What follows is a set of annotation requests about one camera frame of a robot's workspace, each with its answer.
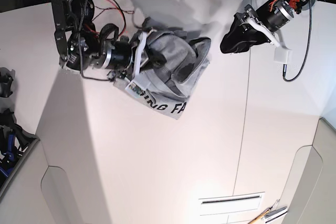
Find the gray fabric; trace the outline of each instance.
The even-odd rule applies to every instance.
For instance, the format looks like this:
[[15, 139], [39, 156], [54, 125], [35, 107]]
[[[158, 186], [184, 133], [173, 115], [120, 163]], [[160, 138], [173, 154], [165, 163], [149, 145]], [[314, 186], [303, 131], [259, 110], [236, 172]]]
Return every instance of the gray fabric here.
[[[147, 39], [146, 47], [154, 54], [160, 54], [167, 62], [160, 68], [140, 72], [142, 78], [150, 81], [150, 86], [143, 92], [138, 101], [144, 105], [178, 119], [192, 95], [197, 81], [209, 64], [206, 58], [211, 40], [197, 38], [185, 40], [186, 31], [171, 31], [163, 25], [147, 19], [143, 27], [153, 27]], [[121, 90], [127, 82], [116, 79], [114, 85]]]

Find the gray cloth bag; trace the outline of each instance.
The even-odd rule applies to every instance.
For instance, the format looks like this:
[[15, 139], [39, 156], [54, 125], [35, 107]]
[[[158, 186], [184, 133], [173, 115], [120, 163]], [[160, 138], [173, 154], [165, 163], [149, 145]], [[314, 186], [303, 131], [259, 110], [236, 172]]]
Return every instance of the gray cloth bag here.
[[[166, 63], [158, 68], [140, 72], [150, 82], [139, 102], [164, 115], [178, 119], [186, 108], [197, 81], [209, 64], [207, 53], [211, 40], [207, 37], [187, 40], [187, 32], [167, 28], [147, 19], [143, 28], [154, 28], [146, 41], [145, 51], [164, 57]], [[127, 81], [116, 78], [114, 86], [124, 91]]]

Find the white floor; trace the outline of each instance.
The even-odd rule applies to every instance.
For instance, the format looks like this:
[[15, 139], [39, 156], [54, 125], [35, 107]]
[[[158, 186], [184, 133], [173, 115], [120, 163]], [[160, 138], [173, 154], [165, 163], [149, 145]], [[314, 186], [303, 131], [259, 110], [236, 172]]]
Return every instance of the white floor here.
[[[0, 14], [0, 64], [16, 70], [18, 123], [37, 129], [48, 164], [67, 172], [85, 223], [245, 224], [258, 213], [200, 217], [198, 199], [264, 191], [265, 209], [281, 197], [295, 154], [312, 144], [336, 86], [336, 24], [330, 22], [336, 6], [315, 5], [306, 67], [297, 81], [285, 83], [271, 45], [238, 55], [219, 50], [233, 15], [250, 0], [118, 2], [135, 8], [137, 24], [151, 16], [212, 39], [211, 64], [183, 116], [167, 118], [109, 83], [58, 71], [47, 4]], [[107, 22], [121, 27], [118, 15], [106, 11], [97, 29]], [[282, 29], [293, 49], [289, 77], [304, 57], [308, 15]], [[126, 17], [132, 36], [136, 29]], [[335, 105], [329, 101], [328, 111]]]

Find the air vent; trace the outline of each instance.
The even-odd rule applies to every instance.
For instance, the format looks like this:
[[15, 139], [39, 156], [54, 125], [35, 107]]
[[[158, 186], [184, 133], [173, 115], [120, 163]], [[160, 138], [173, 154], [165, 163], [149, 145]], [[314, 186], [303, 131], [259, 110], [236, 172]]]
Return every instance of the air vent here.
[[265, 193], [200, 199], [199, 215], [238, 214], [258, 210]]

